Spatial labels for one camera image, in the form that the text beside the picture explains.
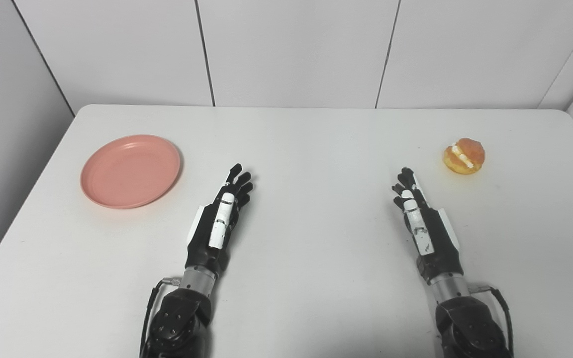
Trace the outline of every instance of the robotic hand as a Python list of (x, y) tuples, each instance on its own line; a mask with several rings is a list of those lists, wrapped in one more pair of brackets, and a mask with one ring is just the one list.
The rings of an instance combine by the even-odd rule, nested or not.
[[(459, 261), (459, 242), (444, 209), (430, 208), (414, 172), (402, 169), (395, 204), (419, 252), (417, 268), (437, 301), (436, 322), (445, 358), (511, 358), (512, 323), (496, 288), (469, 287)], [(471, 293), (489, 290), (505, 311), (509, 348), (489, 308)]]
[[(183, 278), (164, 278), (152, 290), (141, 336), (141, 358), (203, 358), (206, 327), (213, 314), (211, 290), (227, 269), (229, 238), (253, 188), (249, 172), (234, 182), (242, 169), (240, 164), (234, 165), (212, 204), (198, 209), (189, 231)], [(150, 311), (164, 283), (178, 288), (162, 299), (146, 337)]]

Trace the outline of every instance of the connector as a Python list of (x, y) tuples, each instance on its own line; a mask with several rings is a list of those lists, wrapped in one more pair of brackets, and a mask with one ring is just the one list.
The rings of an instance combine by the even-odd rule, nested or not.
[(180, 287), (180, 278), (165, 277), (162, 279), (162, 282), (166, 285)]
[(468, 284), (468, 291), (470, 291), (471, 294), (478, 294), (481, 292), (487, 292), (489, 290), (492, 290), (492, 287), (490, 285), (488, 285), (487, 283), (469, 283)]

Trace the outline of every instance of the pink plate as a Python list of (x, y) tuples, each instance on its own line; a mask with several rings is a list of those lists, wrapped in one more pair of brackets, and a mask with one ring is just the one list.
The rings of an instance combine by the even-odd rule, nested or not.
[(136, 208), (167, 192), (180, 166), (180, 155), (169, 141), (146, 134), (123, 137), (88, 159), (81, 172), (81, 188), (99, 205)]

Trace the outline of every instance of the pastry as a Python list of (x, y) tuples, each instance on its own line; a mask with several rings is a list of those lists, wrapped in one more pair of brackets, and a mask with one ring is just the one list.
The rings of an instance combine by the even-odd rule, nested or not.
[(479, 172), (485, 161), (485, 150), (480, 142), (461, 138), (448, 146), (444, 152), (444, 163), (450, 170), (459, 174)]

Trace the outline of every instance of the cable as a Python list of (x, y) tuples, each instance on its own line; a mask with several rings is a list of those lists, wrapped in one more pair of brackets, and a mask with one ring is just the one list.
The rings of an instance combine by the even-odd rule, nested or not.
[(495, 299), (500, 304), (501, 308), (503, 309), (503, 313), (505, 314), (505, 324), (507, 325), (507, 349), (510, 351), (510, 356), (514, 356), (514, 337), (512, 333), (512, 317), (510, 317), (510, 309), (507, 306), (507, 302), (503, 298), (501, 292), (494, 287), (490, 287), (489, 291), (495, 297)]
[(145, 347), (145, 338), (147, 338), (147, 326), (150, 323), (150, 313), (152, 313), (152, 308), (154, 306), (154, 302), (156, 301), (156, 297), (158, 297), (159, 292), (161, 291), (161, 286), (163, 285), (163, 280), (157, 283), (156, 287), (152, 288), (152, 294), (150, 294), (150, 300), (147, 301), (147, 311), (145, 311), (145, 320), (143, 321), (143, 332), (141, 333), (141, 354), (139, 356), (143, 356), (143, 348)]

